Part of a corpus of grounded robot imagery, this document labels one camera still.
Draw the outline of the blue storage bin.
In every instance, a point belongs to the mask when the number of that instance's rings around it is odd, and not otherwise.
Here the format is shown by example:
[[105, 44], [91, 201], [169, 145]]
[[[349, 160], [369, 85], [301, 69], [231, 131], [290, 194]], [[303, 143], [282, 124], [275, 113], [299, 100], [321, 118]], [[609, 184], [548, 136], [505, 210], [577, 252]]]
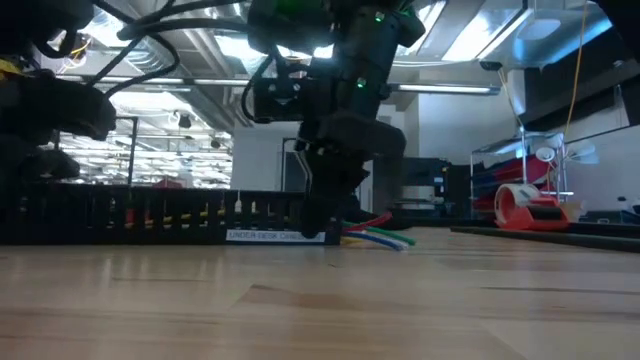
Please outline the blue storage bin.
[[520, 162], [517, 162], [516, 160], [495, 163], [489, 167], [485, 167], [482, 163], [480, 163], [474, 167], [473, 175], [485, 176], [486, 174], [491, 174], [495, 172], [504, 173], [504, 172], [510, 172], [510, 171], [521, 173], [522, 172], [521, 167], [522, 167], [522, 164]]

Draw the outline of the silver ventilation duct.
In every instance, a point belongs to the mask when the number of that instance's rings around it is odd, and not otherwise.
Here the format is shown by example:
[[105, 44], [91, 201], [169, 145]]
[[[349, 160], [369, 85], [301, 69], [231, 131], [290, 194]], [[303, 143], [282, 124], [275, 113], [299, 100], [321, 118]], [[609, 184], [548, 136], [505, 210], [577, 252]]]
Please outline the silver ventilation duct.
[[[191, 79], [242, 79], [248, 74], [242, 62], [224, 55], [212, 30], [196, 29], [165, 33], [180, 55], [181, 66], [172, 77]], [[239, 105], [242, 86], [196, 85], [185, 99], [211, 127], [233, 132], [237, 127], [252, 127]]]

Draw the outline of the ceiling light panel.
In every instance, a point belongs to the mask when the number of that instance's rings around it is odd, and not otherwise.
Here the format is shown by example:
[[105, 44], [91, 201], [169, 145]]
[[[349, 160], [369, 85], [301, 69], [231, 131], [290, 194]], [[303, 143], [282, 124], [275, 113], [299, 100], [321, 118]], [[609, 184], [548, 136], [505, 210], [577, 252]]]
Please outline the ceiling light panel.
[[521, 11], [480, 11], [442, 57], [447, 62], [484, 59], [529, 16]]

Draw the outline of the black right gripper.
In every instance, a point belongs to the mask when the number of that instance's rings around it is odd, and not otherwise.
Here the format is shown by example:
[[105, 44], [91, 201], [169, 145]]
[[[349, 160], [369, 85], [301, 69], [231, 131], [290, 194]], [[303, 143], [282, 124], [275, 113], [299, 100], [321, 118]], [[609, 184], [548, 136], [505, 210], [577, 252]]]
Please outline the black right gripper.
[[[303, 96], [301, 141], [346, 157], [401, 157], [402, 131], [376, 119], [388, 99], [396, 43], [337, 43], [332, 57], [312, 62], [310, 87]], [[323, 232], [345, 197], [345, 160], [336, 154], [301, 151], [306, 174], [299, 222], [305, 238]], [[373, 161], [365, 161], [349, 184], [348, 207], [371, 209]]]

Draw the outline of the black slotted cable raceway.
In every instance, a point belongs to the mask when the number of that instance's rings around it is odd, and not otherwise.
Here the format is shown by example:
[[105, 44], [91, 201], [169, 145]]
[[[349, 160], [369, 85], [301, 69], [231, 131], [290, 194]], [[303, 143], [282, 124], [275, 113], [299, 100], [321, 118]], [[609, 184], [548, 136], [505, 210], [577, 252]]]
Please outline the black slotted cable raceway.
[[299, 231], [300, 193], [30, 184], [0, 196], [0, 245], [324, 245]]

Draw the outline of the orange tape dispenser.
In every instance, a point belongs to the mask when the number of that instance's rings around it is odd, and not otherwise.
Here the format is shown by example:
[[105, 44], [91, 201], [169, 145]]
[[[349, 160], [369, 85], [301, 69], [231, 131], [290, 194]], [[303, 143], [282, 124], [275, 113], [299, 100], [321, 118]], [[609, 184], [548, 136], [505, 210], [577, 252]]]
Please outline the orange tape dispenser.
[[503, 184], [494, 198], [496, 224], [514, 231], [560, 231], [570, 221], [556, 198], [531, 184]]

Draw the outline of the red storage bin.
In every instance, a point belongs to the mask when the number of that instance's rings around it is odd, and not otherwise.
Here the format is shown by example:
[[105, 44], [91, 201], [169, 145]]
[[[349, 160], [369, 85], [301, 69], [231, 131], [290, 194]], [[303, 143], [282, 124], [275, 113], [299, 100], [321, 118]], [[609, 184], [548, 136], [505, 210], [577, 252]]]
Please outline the red storage bin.
[[516, 158], [493, 167], [491, 173], [501, 182], [515, 181], [516, 183], [534, 183], [544, 177], [549, 168], [549, 164], [538, 159], [535, 155], [524, 158]]
[[476, 211], [494, 211], [495, 210], [496, 193], [487, 193], [475, 198], [472, 202], [472, 208]]

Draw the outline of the black raceway cover strip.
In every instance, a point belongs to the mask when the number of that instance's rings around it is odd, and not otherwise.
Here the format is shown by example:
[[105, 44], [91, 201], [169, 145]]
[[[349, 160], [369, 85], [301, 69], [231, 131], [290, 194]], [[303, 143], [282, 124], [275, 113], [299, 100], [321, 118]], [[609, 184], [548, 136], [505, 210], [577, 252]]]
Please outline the black raceway cover strip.
[[575, 223], [561, 231], [519, 231], [468, 226], [454, 226], [450, 230], [462, 234], [640, 254], [640, 226]]

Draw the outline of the black equipment cabinet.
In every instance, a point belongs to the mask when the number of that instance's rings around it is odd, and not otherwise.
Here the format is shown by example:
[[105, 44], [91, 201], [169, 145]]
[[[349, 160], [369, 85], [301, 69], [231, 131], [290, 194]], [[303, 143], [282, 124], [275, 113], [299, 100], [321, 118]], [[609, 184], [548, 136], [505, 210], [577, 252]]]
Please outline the black equipment cabinet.
[[438, 158], [405, 158], [403, 193], [394, 214], [409, 218], [468, 218], [470, 169]]

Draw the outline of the black rig frame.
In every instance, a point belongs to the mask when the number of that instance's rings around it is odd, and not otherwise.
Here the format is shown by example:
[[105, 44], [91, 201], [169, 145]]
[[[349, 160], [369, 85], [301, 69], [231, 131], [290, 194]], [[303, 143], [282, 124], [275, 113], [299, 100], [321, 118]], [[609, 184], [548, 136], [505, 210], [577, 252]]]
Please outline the black rig frame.
[[139, 133], [139, 117], [138, 116], [126, 116], [126, 115], [118, 115], [116, 117], [117, 120], [129, 121], [131, 123], [132, 129], [131, 134], [129, 135], [130, 139], [130, 150], [129, 150], [129, 164], [128, 164], [128, 174], [127, 174], [127, 185], [131, 187], [133, 185], [133, 173], [134, 173], [134, 165], [135, 165], [135, 152], [136, 152], [136, 143]]

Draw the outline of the grey whiteboard panel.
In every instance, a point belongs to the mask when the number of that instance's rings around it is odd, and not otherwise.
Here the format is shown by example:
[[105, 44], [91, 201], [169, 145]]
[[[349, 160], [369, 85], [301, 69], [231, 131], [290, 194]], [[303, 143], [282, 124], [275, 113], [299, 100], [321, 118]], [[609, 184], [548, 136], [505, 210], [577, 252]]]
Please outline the grey whiteboard panel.
[[640, 126], [584, 137], [596, 146], [600, 162], [566, 162], [571, 201], [587, 211], [628, 209], [640, 199]]

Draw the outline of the ceiling light strip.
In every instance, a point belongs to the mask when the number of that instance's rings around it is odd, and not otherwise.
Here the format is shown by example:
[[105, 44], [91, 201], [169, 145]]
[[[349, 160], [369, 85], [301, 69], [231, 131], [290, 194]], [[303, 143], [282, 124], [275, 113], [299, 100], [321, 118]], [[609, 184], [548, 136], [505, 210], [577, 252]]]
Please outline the ceiling light strip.
[[[57, 75], [62, 80], [86, 83], [89, 81], [88, 76], [80, 75]], [[133, 78], [121, 76], [107, 76], [98, 81], [98, 84], [121, 84]], [[154, 78], [144, 80], [141, 84], [150, 84], [158, 86], [218, 86], [244, 88], [248, 86], [248, 79], [197, 79], [197, 78]], [[353, 83], [354, 88], [367, 89], [369, 83], [364, 80], [358, 80]], [[405, 93], [421, 93], [421, 94], [459, 94], [473, 96], [494, 96], [501, 91], [500, 86], [470, 86], [470, 85], [443, 85], [443, 84], [403, 84], [403, 83], [387, 83], [379, 87], [383, 90], [383, 94], [392, 92]]]

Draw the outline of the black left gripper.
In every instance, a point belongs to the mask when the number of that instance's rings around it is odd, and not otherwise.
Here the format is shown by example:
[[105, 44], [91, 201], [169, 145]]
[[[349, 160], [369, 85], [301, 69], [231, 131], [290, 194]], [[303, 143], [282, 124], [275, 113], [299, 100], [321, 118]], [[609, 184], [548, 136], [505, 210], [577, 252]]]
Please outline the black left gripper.
[[51, 74], [0, 70], [0, 184], [15, 181], [19, 168], [28, 180], [80, 174], [80, 165], [61, 150], [41, 150], [25, 158], [20, 138], [46, 142], [57, 130], [103, 141], [115, 129], [116, 110], [102, 91]]

